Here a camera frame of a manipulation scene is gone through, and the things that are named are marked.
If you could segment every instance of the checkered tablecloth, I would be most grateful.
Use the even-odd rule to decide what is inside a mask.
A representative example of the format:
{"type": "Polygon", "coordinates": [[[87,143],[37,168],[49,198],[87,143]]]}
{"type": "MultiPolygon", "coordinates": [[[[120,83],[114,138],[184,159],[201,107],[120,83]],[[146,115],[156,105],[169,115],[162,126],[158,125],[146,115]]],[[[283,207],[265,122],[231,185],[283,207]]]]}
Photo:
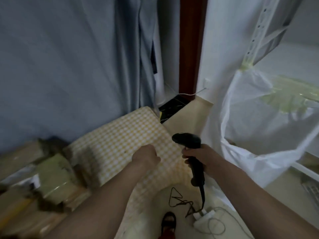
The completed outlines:
{"type": "Polygon", "coordinates": [[[72,164],[81,164],[91,176],[92,186],[99,187],[120,172],[131,161],[133,153],[146,144],[154,145],[161,163],[136,185],[116,238],[123,236],[131,219],[138,216],[160,190],[178,183],[194,189],[190,185],[191,170],[181,159],[181,148],[149,107],[103,125],[69,146],[72,164]]]}

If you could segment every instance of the wooden trim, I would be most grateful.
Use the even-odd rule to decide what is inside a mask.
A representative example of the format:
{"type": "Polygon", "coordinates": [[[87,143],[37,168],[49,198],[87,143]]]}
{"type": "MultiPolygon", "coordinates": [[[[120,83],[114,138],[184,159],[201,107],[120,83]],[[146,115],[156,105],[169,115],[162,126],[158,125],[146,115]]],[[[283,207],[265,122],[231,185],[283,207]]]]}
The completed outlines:
{"type": "MultiPolygon", "coordinates": [[[[179,93],[196,92],[207,0],[181,0],[179,93]]],[[[184,96],[193,100],[195,96],[184,96]]]]}

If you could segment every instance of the forearm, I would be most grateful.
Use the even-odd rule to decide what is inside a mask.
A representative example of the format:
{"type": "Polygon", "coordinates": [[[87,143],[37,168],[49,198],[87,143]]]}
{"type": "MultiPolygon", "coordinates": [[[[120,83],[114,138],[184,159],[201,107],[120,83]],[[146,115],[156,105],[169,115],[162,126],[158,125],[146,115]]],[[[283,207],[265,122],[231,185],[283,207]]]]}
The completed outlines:
{"type": "Polygon", "coordinates": [[[214,179],[255,238],[319,238],[319,230],[260,188],[240,168],[220,160],[214,179]]]}
{"type": "Polygon", "coordinates": [[[58,225],[47,239],[114,238],[130,195],[145,172],[143,164],[130,162],[58,225]]]}

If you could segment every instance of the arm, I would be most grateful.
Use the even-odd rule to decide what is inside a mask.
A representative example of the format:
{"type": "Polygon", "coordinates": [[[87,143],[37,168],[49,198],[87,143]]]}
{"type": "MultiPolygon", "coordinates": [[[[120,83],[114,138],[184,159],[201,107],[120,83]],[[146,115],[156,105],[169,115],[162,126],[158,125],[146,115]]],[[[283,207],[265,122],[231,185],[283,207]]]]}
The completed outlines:
{"type": "Polygon", "coordinates": [[[255,238],[319,238],[319,230],[259,187],[243,170],[223,159],[206,144],[184,149],[196,157],[216,180],[255,238]]]}
{"type": "Polygon", "coordinates": [[[142,146],[134,153],[132,162],[63,220],[46,239],[114,238],[135,185],[159,162],[153,145],[142,146]]]}

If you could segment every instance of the white wall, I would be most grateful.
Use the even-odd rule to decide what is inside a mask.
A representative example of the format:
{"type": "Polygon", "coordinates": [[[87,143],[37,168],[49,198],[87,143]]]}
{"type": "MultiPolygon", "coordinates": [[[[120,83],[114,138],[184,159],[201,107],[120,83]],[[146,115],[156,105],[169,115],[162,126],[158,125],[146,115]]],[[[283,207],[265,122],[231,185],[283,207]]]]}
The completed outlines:
{"type": "Polygon", "coordinates": [[[319,45],[319,0],[303,0],[283,41],[319,45]]]}
{"type": "Polygon", "coordinates": [[[180,0],[158,0],[158,18],[164,81],[178,92],[180,0]]]}
{"type": "Polygon", "coordinates": [[[205,78],[211,88],[198,96],[216,102],[223,82],[241,65],[263,0],[208,0],[197,91],[205,78]]]}

